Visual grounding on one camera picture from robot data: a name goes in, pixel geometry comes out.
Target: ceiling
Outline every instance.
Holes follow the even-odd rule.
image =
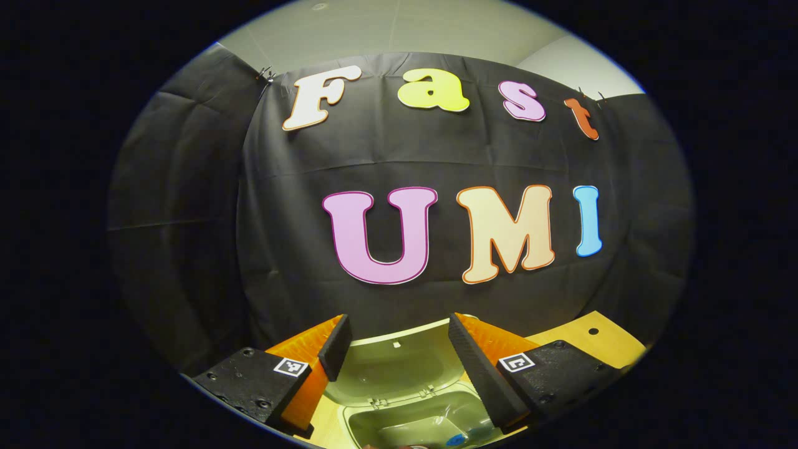
[[[457,54],[517,66],[568,35],[501,0],[298,0],[219,42],[256,69],[277,74],[362,54]]]

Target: open lid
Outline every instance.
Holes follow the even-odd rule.
[[[448,387],[464,372],[448,338],[447,318],[353,341],[338,380],[327,384],[324,394],[350,407],[384,405]]]

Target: blue object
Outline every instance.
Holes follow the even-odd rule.
[[[449,441],[446,442],[446,446],[460,446],[462,443],[465,443],[465,435],[459,434],[450,438]]]
[[[599,238],[599,211],[596,207],[599,190],[592,185],[580,185],[574,188],[574,198],[579,202],[579,212],[582,215],[582,241],[576,247],[576,254],[580,257],[592,256],[602,246]]]

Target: pink letter u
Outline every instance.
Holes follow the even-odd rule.
[[[370,284],[402,284],[418,277],[427,267],[429,234],[427,211],[438,201],[435,190],[405,187],[388,194],[388,203],[401,216],[402,255],[395,262],[380,262],[369,254],[365,213],[374,205],[366,192],[329,195],[322,207],[333,222],[333,242],[338,262],[352,277]]]

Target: wooden surface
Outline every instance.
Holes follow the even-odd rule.
[[[598,330],[598,333],[590,334],[591,329]],[[613,368],[623,368],[637,363],[640,356],[646,351],[646,347],[637,339],[598,312],[592,312],[570,323],[526,338],[539,345],[555,340],[566,340]],[[465,373],[460,381],[471,383]],[[322,396],[313,419],[310,421],[315,428],[313,435],[310,439],[297,438],[326,449],[360,449],[354,445],[348,432],[339,421],[340,407],[327,396]],[[524,430],[526,427],[503,435],[499,439],[507,438]]]

